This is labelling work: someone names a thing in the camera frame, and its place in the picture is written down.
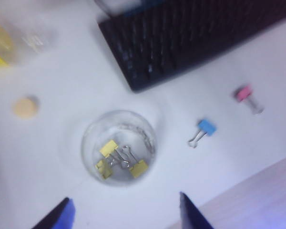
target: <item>blue object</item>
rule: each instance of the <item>blue object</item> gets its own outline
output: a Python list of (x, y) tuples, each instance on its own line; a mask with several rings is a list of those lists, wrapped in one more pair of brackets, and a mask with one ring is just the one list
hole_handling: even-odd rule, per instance
[(199, 129), (206, 132), (209, 136), (211, 136), (216, 131), (216, 127), (206, 119), (203, 119), (198, 124), (198, 127), (199, 127)]
[(75, 207), (70, 199), (52, 229), (71, 229), (74, 222)]

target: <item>black keyboard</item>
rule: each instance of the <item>black keyboard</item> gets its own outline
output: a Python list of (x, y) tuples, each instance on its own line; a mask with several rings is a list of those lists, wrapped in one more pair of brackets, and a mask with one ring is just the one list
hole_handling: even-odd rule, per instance
[(216, 56), (286, 17), (286, 0), (154, 0), (99, 23), (138, 91)]

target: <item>white desk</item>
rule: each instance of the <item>white desk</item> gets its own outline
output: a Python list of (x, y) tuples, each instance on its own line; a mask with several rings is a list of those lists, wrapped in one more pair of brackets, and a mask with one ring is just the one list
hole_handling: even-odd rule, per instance
[[(53, 49), (0, 69), (0, 229), (31, 228), (66, 196), (76, 207), (74, 229), (166, 228), (179, 220), (179, 191), (199, 206), (286, 157), (286, 21), (134, 94), (98, 29), (99, 13), (85, 1), (42, 12), (58, 35)], [(232, 98), (244, 83), (265, 107), (260, 116)], [(11, 105), (27, 95), (40, 110), (20, 120)], [(116, 109), (144, 116), (158, 138), (151, 173), (125, 188), (96, 182), (80, 152), (87, 125)], [(218, 131), (193, 150), (186, 141), (204, 117)]]

